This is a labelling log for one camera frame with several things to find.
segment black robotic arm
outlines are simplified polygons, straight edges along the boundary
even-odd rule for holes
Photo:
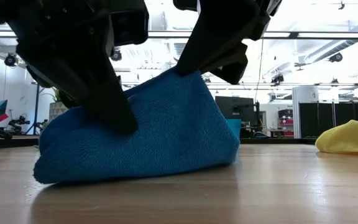
[[[236,84],[247,65],[241,40],[261,38],[281,0],[199,1],[200,18],[177,72],[211,71]],[[178,9],[197,10],[197,0],[173,2]],[[231,17],[224,17],[233,9]],[[235,22],[235,16],[245,21]],[[148,22],[144,0],[0,0],[0,24],[8,23],[15,32],[17,54],[34,80],[58,88],[121,134],[136,131],[137,121],[109,57],[114,47],[145,42]],[[213,31],[215,24],[230,22],[236,26],[224,34]]]

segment teal container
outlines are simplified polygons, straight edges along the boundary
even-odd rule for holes
[[[226,122],[233,134],[240,139],[241,119],[227,119]]]

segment white wall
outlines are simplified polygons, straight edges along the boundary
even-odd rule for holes
[[[260,104],[259,110],[266,112],[266,123],[264,124],[266,129],[277,129],[278,123],[278,111],[292,109],[291,103],[266,103]]]
[[[52,96],[49,94],[55,95],[51,88],[44,89],[40,92],[37,116],[38,122],[42,122],[44,119],[49,119],[49,104],[54,102]]]
[[[8,100],[7,115],[8,119],[0,123],[0,127],[6,127],[11,120],[12,110],[13,119],[26,114],[27,119],[34,120],[36,85],[32,85],[32,77],[23,68],[9,68],[0,59],[0,100]]]

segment table surface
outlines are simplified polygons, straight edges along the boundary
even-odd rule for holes
[[[232,166],[170,177],[41,185],[33,147],[0,149],[0,223],[358,224],[358,156],[241,146]]]
[[[37,139],[40,136],[36,135],[22,135],[22,136],[13,136],[12,139]]]

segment ceiling pipe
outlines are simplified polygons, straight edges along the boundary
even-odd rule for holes
[[[358,26],[353,28],[351,32],[358,32]],[[354,45],[355,43],[358,43],[358,40],[333,40],[305,56],[304,62],[306,64],[316,63]]]
[[[358,32],[358,26],[353,28],[351,32]],[[300,57],[300,63],[305,63],[305,64],[316,63],[324,58],[330,57],[340,52],[341,50],[344,50],[354,45],[357,42],[358,40],[333,40],[330,43],[320,47],[318,50],[304,57]],[[271,74],[272,76],[274,76],[277,73],[280,73],[281,71],[291,68],[292,66],[293,63],[291,62],[281,63],[271,68],[265,75]]]

